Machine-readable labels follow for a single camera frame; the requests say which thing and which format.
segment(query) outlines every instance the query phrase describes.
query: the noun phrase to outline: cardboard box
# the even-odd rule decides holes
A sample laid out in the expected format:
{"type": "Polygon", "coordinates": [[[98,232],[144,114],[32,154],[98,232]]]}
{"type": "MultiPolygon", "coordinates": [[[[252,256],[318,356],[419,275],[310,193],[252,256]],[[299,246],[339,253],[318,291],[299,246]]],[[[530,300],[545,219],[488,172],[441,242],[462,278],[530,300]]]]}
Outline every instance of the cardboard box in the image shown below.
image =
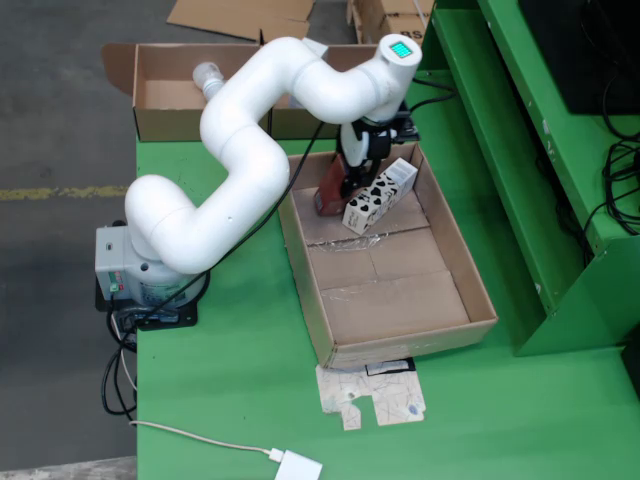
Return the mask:
{"type": "Polygon", "coordinates": [[[399,33],[422,44],[434,0],[359,0],[356,3],[363,23],[363,39],[377,43],[389,33],[399,33]]]}
{"type": "Polygon", "coordinates": [[[380,26],[378,40],[390,33],[399,33],[422,45],[425,31],[422,20],[415,15],[387,16],[380,26]]]}
{"type": "Polygon", "coordinates": [[[177,0],[167,23],[258,40],[303,38],[313,0],[177,0]]]}
{"type": "MultiPolygon", "coordinates": [[[[312,154],[280,221],[305,322],[323,367],[349,368],[480,342],[495,310],[418,145],[394,146],[418,168],[409,192],[361,237],[316,214],[334,154],[312,154]]],[[[290,157],[294,171],[300,156],[290,157]]]]}
{"type": "Polygon", "coordinates": [[[418,169],[398,158],[374,180],[370,187],[351,200],[344,211],[342,224],[359,235],[393,208],[407,193],[413,190],[418,169]]]}
{"type": "MultiPolygon", "coordinates": [[[[193,83],[193,69],[201,62],[218,65],[229,79],[260,49],[234,44],[107,44],[102,60],[107,78],[133,98],[133,115],[142,142],[199,141],[200,116],[206,105],[193,83]]],[[[330,46],[327,63],[346,71],[373,57],[375,46],[330,46]]],[[[273,109],[276,139],[310,138],[319,121],[309,112],[290,108],[289,96],[273,109]]],[[[267,129],[268,115],[261,121],[267,129]]],[[[325,125],[320,138],[335,138],[336,125],[325,125]]]]}

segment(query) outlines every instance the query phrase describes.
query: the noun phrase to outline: sticker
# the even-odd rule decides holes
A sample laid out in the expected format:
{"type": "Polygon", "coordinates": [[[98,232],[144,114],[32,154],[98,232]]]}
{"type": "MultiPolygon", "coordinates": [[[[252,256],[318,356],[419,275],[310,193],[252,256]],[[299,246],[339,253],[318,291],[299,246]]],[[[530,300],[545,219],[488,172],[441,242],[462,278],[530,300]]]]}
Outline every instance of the sticker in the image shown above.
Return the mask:
{"type": "MultiPolygon", "coordinates": [[[[142,293],[142,300],[147,304],[158,304],[165,301],[171,295],[176,293],[178,290],[182,288],[182,283],[174,283],[173,285],[149,285],[146,283],[140,282],[140,291],[142,293]]],[[[187,293],[182,292],[176,298],[174,298],[170,303],[176,303],[180,300],[184,300],[187,293]]]]}
{"type": "Polygon", "coordinates": [[[418,373],[406,360],[349,369],[318,365],[316,378],[322,411],[340,413],[345,430],[358,430],[362,426],[360,410],[351,402],[365,396],[372,398],[380,426],[424,420],[427,407],[418,373]]]}

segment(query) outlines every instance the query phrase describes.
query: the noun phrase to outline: white robotic arm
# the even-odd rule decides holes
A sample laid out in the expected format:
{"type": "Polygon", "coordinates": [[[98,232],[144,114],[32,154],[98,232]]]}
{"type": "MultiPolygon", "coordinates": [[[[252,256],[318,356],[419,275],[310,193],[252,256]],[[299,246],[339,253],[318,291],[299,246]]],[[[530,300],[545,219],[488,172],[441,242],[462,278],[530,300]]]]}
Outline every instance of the white robotic arm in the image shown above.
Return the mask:
{"type": "Polygon", "coordinates": [[[280,38],[260,49],[208,102],[202,142],[229,171],[196,208],[180,187],[157,175],[137,179],[125,210],[136,252],[182,274],[214,266],[282,195],[289,163],[258,121],[285,93],[318,119],[384,124],[398,111],[415,75],[420,47],[388,35],[374,57],[336,72],[300,40],[280,38]]]}

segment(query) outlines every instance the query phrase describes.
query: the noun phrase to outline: cardboard sheet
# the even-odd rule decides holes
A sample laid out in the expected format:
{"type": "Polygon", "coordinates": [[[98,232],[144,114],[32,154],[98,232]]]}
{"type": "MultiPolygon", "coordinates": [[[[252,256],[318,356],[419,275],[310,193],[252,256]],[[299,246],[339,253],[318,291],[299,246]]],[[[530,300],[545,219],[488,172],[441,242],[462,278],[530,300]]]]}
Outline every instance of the cardboard sheet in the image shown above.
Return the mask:
{"type": "Polygon", "coordinates": [[[178,0],[167,23],[265,41],[303,38],[311,0],[178,0]]]}

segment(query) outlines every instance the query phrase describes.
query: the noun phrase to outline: white cable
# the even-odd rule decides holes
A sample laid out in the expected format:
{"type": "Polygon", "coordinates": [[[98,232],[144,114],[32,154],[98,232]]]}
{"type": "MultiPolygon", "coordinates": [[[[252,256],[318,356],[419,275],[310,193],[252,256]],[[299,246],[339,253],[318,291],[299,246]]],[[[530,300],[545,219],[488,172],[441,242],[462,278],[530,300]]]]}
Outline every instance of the white cable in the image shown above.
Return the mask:
{"type": "Polygon", "coordinates": [[[199,442],[209,443],[211,445],[218,445],[219,447],[237,448],[238,450],[250,450],[250,451],[253,451],[253,452],[264,453],[265,455],[269,455],[269,458],[271,458],[272,460],[274,460],[276,462],[280,462],[280,460],[282,459],[281,456],[280,456],[279,459],[276,456],[278,452],[280,452],[280,454],[282,454],[282,452],[280,450],[278,450],[277,448],[274,448],[272,450],[267,450],[266,448],[260,448],[260,447],[248,447],[246,445],[235,445],[233,443],[218,442],[217,440],[212,440],[210,438],[201,437],[200,435],[196,435],[194,433],[185,432],[184,430],[178,430],[177,428],[167,427],[166,425],[160,425],[158,423],[141,422],[139,420],[134,420],[132,422],[129,422],[129,425],[145,425],[147,427],[157,428],[159,430],[165,430],[165,431],[171,432],[171,433],[177,433],[178,435],[183,435],[185,437],[189,437],[189,438],[192,438],[194,440],[198,440],[199,442]]]}
{"type": "MultiPolygon", "coordinates": [[[[113,313],[111,314],[111,325],[113,325],[113,329],[116,332],[116,336],[118,337],[118,340],[122,340],[122,338],[120,337],[120,330],[118,329],[118,322],[116,322],[116,317],[113,313]]],[[[127,378],[129,379],[129,383],[131,384],[133,389],[137,392],[138,388],[136,387],[135,382],[133,381],[133,379],[131,378],[131,375],[129,374],[129,369],[127,368],[127,362],[124,359],[124,348],[120,350],[120,360],[122,360],[124,373],[127,375],[127,378]]]]}

